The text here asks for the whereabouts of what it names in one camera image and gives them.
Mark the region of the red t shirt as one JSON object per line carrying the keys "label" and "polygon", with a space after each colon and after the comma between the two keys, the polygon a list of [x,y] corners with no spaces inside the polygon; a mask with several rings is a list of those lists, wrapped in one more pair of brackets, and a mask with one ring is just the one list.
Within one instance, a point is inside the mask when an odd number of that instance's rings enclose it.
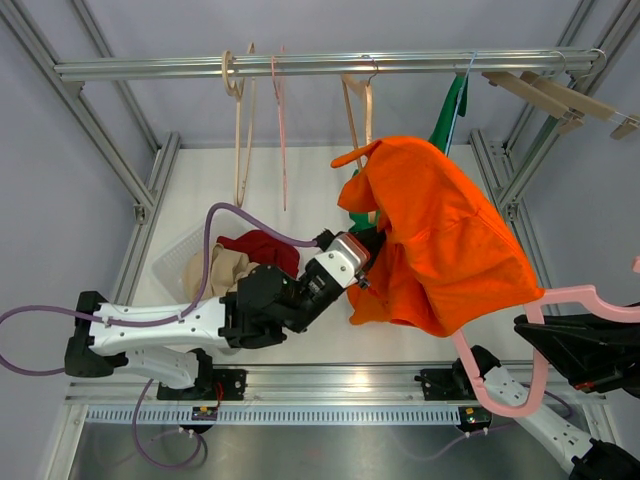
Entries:
{"label": "red t shirt", "polygon": [[226,249],[247,254],[251,262],[276,266],[292,278],[298,276],[298,250],[262,230],[251,230],[237,238],[219,236],[217,242]]}

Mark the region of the orange t shirt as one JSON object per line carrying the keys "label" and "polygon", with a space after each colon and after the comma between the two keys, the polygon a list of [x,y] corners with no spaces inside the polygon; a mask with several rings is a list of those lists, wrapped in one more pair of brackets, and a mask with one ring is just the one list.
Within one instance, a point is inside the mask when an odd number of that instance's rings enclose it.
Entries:
{"label": "orange t shirt", "polygon": [[363,170],[343,186],[338,205],[379,214],[386,240],[352,286],[350,322],[388,322],[448,337],[484,315],[540,299],[533,267],[482,190],[426,140],[392,136],[334,159],[360,158]]}

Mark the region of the beige t shirt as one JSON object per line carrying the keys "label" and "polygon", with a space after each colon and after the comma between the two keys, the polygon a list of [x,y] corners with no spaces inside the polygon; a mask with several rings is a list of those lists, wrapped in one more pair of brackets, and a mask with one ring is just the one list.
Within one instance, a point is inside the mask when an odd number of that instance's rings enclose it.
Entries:
{"label": "beige t shirt", "polygon": [[[200,250],[187,262],[182,273],[182,284],[186,298],[193,301],[204,278],[204,251]],[[235,252],[216,243],[209,253],[208,276],[202,300],[224,297],[237,290],[240,279],[248,276],[258,263],[251,262],[247,254]]]}

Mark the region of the pink wire hanger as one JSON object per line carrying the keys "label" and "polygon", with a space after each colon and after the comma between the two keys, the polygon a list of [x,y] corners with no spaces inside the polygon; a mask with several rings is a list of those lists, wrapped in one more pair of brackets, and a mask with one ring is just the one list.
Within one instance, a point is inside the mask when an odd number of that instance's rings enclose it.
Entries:
{"label": "pink wire hanger", "polygon": [[288,178],[287,178],[287,145],[286,145],[286,119],[285,119],[285,80],[277,72],[278,58],[272,55],[270,59],[271,80],[274,89],[274,97],[277,106],[279,145],[281,154],[282,177],[282,204],[283,211],[288,206]]}

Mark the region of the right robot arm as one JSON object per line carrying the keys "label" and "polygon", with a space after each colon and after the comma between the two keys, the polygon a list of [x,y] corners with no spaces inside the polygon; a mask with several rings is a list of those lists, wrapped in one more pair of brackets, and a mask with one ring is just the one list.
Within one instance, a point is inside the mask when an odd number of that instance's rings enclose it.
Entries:
{"label": "right robot arm", "polygon": [[[622,389],[639,396],[639,324],[605,320],[594,314],[543,317],[541,324],[521,314],[514,330],[551,363],[575,390],[607,393]],[[471,348],[476,363],[452,373],[454,389],[464,397],[485,390],[500,406],[516,407],[533,392],[512,377],[491,352]],[[566,422],[545,404],[516,419],[558,461],[570,479],[637,479],[639,460],[622,447]]]}

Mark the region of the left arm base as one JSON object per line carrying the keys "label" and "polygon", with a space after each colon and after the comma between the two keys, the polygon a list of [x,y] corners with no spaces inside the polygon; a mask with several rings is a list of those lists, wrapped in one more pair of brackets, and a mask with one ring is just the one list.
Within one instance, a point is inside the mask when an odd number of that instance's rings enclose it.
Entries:
{"label": "left arm base", "polygon": [[198,375],[195,384],[186,389],[172,389],[160,385],[156,398],[161,401],[191,401],[196,404],[189,416],[190,424],[182,428],[204,434],[212,428],[206,421],[216,422],[224,400],[242,401],[246,389],[247,371],[240,368],[215,368],[213,358],[202,348],[189,351],[197,360]]}

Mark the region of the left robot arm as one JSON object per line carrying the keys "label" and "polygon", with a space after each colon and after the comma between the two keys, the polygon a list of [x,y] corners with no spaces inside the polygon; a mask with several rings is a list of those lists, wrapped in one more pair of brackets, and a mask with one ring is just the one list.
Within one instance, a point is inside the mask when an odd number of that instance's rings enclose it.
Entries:
{"label": "left robot arm", "polygon": [[95,291],[80,294],[74,333],[64,355],[65,374],[103,378],[118,372],[156,380],[191,398],[214,387],[209,347],[262,349],[303,333],[366,274],[385,243],[384,233],[329,231],[299,278],[260,265],[235,291],[196,305],[130,307],[109,303]]}

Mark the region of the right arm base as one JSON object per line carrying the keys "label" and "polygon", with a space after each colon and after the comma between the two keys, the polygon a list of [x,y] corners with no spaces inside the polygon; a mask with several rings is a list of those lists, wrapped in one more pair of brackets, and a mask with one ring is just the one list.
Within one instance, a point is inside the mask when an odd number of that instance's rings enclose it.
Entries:
{"label": "right arm base", "polygon": [[[487,375],[498,370],[502,364],[486,348],[475,345],[471,348],[481,378],[486,387],[489,386]],[[457,359],[449,368],[424,368],[414,376],[419,383],[425,401],[471,401],[476,400],[467,373],[462,362]],[[458,408],[459,421],[456,428],[466,437],[477,432],[487,434],[493,420],[493,414],[482,406]]]}

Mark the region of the green t shirt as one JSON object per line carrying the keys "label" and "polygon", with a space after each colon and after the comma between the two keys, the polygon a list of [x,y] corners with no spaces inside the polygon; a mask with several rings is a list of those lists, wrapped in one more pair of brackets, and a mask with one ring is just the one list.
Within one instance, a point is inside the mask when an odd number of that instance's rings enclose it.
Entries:
{"label": "green t shirt", "polygon": [[[458,95],[459,88],[462,83],[462,76],[456,76],[452,81],[444,103],[442,105],[441,111],[439,113],[439,117],[435,124],[435,127],[429,137],[429,142],[433,144],[436,148],[438,148],[442,153],[444,153],[445,146],[447,143],[447,135],[449,133],[449,128],[455,108],[456,97]],[[467,96],[468,89],[465,92],[465,95],[462,98],[462,104],[459,111],[459,117],[466,116],[467,110]],[[357,233],[369,228],[373,228],[376,226],[379,213],[378,212],[369,212],[367,214],[362,213],[349,213],[349,218],[353,222],[349,231],[352,233]]]}

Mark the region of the wooden clip hanger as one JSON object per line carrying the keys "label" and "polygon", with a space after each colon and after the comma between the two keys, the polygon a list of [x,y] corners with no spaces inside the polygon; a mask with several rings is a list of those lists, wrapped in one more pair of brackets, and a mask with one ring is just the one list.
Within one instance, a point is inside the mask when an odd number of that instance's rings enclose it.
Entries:
{"label": "wooden clip hanger", "polygon": [[572,105],[575,100],[572,90],[555,81],[564,72],[567,60],[560,51],[554,54],[562,60],[562,69],[551,77],[532,71],[524,71],[520,77],[510,72],[483,72],[482,76],[490,85],[503,88],[558,120],[558,133],[565,135],[584,125],[585,114]]}
{"label": "wooden clip hanger", "polygon": [[587,116],[615,124],[610,134],[613,140],[622,140],[639,131],[638,115],[623,114],[609,104],[531,71],[524,71],[519,79],[532,89],[533,96],[525,99],[558,121],[560,135],[582,127]]}

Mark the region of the blue hanger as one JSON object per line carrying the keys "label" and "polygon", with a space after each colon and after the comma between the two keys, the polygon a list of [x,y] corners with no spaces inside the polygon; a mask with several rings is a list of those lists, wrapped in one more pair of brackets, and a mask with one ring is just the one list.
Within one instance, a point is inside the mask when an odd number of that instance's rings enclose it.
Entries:
{"label": "blue hanger", "polygon": [[478,53],[479,53],[478,50],[474,50],[472,52],[469,64],[468,64],[468,66],[467,66],[467,68],[465,70],[464,75],[462,76],[463,80],[462,80],[461,86],[459,88],[458,95],[456,97],[455,108],[454,108],[454,112],[453,112],[453,116],[452,116],[452,120],[451,120],[451,124],[450,124],[450,128],[449,128],[449,133],[447,135],[447,143],[446,143],[445,150],[444,150],[444,154],[446,156],[449,156],[449,153],[450,153],[450,150],[451,150],[451,145],[452,145],[453,138],[454,138],[454,132],[455,132],[456,124],[457,124],[457,119],[460,116],[459,115],[460,107],[461,107],[461,104],[463,103],[462,102],[462,98],[463,98],[463,96],[465,95],[465,92],[468,89],[469,76],[470,76],[473,64],[474,64],[474,62],[475,62],[475,60],[476,60],[476,58],[478,56]]}

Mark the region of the white plastic basket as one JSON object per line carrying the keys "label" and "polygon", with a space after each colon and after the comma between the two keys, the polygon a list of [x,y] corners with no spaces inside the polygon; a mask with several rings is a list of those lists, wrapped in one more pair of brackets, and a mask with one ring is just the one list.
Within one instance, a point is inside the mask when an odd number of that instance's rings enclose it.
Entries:
{"label": "white plastic basket", "polygon": [[[150,285],[154,306],[189,304],[185,293],[183,272],[191,260],[203,249],[205,217],[174,235],[167,245],[151,258],[149,264]],[[210,227],[209,244],[213,246],[219,236],[237,238],[250,227],[238,216],[226,210],[218,211]]]}

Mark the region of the front aluminium rail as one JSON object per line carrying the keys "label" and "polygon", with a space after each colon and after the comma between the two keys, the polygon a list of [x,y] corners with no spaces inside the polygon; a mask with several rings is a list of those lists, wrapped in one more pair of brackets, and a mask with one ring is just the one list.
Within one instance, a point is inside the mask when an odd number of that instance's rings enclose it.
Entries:
{"label": "front aluminium rail", "polygon": [[[523,362],[503,365],[520,383],[530,383],[532,367]],[[219,365],[247,371],[242,401],[235,405],[414,405],[424,401],[414,376],[424,368],[449,368],[449,363],[272,364]],[[72,379],[63,397],[65,405],[133,405],[146,380],[127,375],[102,379]],[[604,404],[606,394],[585,394],[572,388],[553,369],[545,389],[577,404]],[[191,401],[161,401],[156,382],[144,396],[144,405],[196,405]]]}

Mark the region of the aluminium hanging rail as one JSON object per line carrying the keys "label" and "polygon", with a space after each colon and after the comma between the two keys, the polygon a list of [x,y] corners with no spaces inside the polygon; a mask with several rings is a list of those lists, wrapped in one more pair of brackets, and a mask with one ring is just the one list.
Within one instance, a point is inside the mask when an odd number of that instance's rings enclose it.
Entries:
{"label": "aluminium hanging rail", "polygon": [[431,50],[316,54],[227,54],[184,58],[100,58],[61,61],[54,72],[64,81],[232,78],[355,74],[467,73],[531,70],[590,72],[605,64],[595,48],[524,50]]}

